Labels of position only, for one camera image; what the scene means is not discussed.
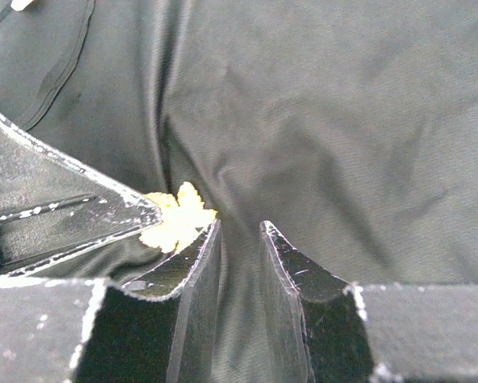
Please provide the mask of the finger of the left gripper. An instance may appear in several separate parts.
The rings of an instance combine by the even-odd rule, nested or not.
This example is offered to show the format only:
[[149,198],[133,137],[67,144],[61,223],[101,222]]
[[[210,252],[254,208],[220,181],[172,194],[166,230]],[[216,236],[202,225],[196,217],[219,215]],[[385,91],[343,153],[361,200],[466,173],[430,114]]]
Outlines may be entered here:
[[160,221],[151,200],[0,113],[0,275],[36,274]]

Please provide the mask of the black t-shirt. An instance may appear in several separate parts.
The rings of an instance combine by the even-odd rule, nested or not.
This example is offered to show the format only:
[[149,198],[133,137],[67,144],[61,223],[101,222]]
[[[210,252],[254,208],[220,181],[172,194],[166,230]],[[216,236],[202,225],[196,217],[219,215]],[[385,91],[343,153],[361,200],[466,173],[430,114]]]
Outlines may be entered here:
[[478,1],[0,1],[0,112],[218,211],[211,382],[275,377],[263,220],[351,282],[478,283]]

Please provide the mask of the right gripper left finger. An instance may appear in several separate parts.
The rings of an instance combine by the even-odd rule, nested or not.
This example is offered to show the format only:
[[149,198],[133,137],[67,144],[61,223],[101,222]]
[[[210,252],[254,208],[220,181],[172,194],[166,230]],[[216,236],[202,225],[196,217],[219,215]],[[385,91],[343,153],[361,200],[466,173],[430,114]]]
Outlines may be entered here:
[[209,382],[221,222],[123,286],[97,287],[83,317],[75,382]]

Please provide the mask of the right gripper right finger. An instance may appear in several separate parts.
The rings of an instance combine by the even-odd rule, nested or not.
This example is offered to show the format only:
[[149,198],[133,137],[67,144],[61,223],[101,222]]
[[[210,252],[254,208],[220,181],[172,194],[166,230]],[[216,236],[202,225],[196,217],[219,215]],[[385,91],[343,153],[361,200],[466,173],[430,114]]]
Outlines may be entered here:
[[260,224],[261,285],[276,382],[366,382],[374,370],[360,293]]

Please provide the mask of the gold brooch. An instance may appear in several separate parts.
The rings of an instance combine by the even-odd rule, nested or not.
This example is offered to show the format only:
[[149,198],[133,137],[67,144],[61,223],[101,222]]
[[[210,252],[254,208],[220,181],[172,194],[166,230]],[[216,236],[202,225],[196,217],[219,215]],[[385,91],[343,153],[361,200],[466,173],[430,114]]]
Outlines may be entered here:
[[179,254],[190,246],[218,213],[205,207],[205,202],[190,182],[183,182],[176,195],[156,191],[144,197],[159,207],[161,223],[143,230],[139,240],[164,254]]

